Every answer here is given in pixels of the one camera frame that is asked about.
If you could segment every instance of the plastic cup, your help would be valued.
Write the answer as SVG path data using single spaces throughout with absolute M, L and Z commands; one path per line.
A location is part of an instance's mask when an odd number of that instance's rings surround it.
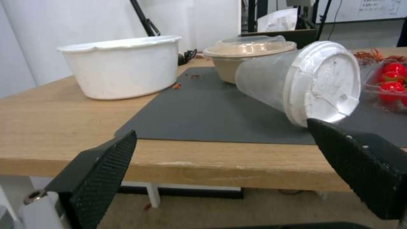
M 329 41 L 244 61 L 236 71 L 236 85 L 303 127 L 307 118 L 336 123 L 350 116 L 361 92 L 356 58 Z

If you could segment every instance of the floor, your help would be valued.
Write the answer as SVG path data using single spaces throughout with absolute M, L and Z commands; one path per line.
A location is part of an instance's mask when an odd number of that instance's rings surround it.
M 216 228 L 346 221 L 373 229 L 396 228 L 377 218 L 353 193 L 284 195 L 273 189 L 244 189 L 242 200 L 162 196 L 147 209 L 147 195 L 117 194 L 99 229 Z

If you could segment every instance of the cherry tomato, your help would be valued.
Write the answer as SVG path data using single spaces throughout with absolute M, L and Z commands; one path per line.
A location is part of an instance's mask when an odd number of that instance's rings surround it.
M 384 66 L 383 72 L 397 72 L 398 74 L 402 75 L 405 71 L 405 67 L 403 64 L 394 62 L 394 63 L 388 63 Z
M 379 82 L 397 81 L 401 84 L 405 84 L 404 77 L 397 72 L 386 72 L 379 77 Z
M 404 68 L 404 71 L 403 71 L 403 73 L 401 75 L 404 76 L 404 78 L 407 79 L 407 68 Z
M 389 82 L 384 82 L 380 85 L 380 91 L 381 92 L 387 92 L 387 93 L 403 93 L 405 91 L 404 86 L 396 81 L 389 81 Z M 399 95 L 389 95 L 389 94 L 384 94 L 384 93 L 379 93 L 379 98 L 383 102 L 393 102 L 396 101 L 400 98 Z

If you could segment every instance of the white plastic bowl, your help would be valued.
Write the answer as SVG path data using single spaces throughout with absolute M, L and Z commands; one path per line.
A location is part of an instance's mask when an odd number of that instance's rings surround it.
M 143 37 L 58 48 L 83 93 L 126 99 L 165 89 L 177 79 L 178 36 Z

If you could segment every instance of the black mat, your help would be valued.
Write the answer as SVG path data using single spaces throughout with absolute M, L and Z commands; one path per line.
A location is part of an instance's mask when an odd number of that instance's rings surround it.
M 140 139 L 315 144 L 307 129 L 222 82 L 213 67 L 189 68 L 178 82 L 181 89 L 161 92 L 116 135 L 134 129 Z M 407 115 L 384 112 L 364 101 L 339 126 L 377 133 L 400 147 L 407 146 Z

